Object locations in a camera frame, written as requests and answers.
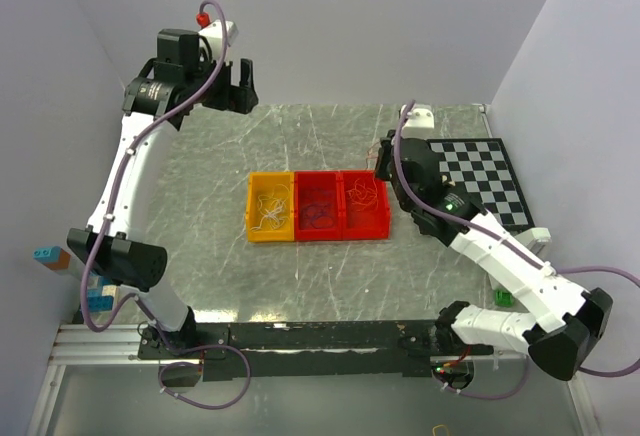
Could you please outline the red plastic bin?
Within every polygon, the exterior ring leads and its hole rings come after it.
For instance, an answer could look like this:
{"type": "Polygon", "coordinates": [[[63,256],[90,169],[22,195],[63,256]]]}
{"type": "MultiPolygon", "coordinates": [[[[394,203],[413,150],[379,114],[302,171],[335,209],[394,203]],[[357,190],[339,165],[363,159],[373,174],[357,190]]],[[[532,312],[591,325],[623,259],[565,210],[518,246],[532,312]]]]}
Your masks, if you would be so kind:
{"type": "Polygon", "coordinates": [[[372,170],[343,170],[338,190],[345,240],[386,240],[391,210],[387,186],[372,170]]]}
{"type": "Polygon", "coordinates": [[[342,219],[338,171],[297,171],[294,191],[294,235],[297,242],[339,241],[342,219]]]}

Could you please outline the yellow plastic bin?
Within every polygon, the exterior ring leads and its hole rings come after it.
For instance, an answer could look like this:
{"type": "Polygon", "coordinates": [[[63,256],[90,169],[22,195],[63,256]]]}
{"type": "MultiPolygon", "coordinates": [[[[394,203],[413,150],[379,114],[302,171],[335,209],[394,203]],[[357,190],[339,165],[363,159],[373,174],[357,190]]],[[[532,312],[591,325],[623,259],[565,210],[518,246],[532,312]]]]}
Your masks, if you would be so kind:
{"type": "Polygon", "coordinates": [[[293,241],[293,201],[293,172],[251,172],[245,211],[248,241],[293,241]]]}

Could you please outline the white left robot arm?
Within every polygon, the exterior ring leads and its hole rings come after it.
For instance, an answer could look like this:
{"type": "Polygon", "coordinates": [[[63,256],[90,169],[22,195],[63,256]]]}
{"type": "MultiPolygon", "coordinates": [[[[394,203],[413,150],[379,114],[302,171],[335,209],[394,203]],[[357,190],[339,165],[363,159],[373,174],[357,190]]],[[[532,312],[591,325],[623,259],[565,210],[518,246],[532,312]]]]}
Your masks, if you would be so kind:
{"type": "Polygon", "coordinates": [[[67,245],[84,263],[81,287],[91,274],[121,290],[145,313],[151,335],[176,358],[197,346],[193,310],[164,274],[168,253],[146,242],[149,204],[162,162],[183,119],[201,104],[248,114],[258,103],[253,63],[240,61],[240,81],[231,81],[227,52],[237,35],[234,23],[214,21],[199,31],[163,29],[155,57],[126,87],[121,134],[103,194],[86,226],[72,228],[67,245]]]}

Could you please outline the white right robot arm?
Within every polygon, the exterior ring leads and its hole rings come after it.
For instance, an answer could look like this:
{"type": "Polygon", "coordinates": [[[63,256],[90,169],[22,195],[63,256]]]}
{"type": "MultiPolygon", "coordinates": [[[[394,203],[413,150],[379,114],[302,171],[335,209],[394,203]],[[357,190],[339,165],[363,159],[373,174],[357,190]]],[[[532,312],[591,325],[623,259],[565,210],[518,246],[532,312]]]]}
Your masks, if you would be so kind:
{"type": "Polygon", "coordinates": [[[468,258],[524,307],[505,312],[456,301],[438,318],[436,341],[448,354],[482,344],[528,355],[549,376],[570,380],[600,341],[611,296],[566,279],[519,242],[465,187],[439,167],[421,139],[389,132],[380,141],[377,178],[391,183],[401,209],[421,234],[468,258]]]}

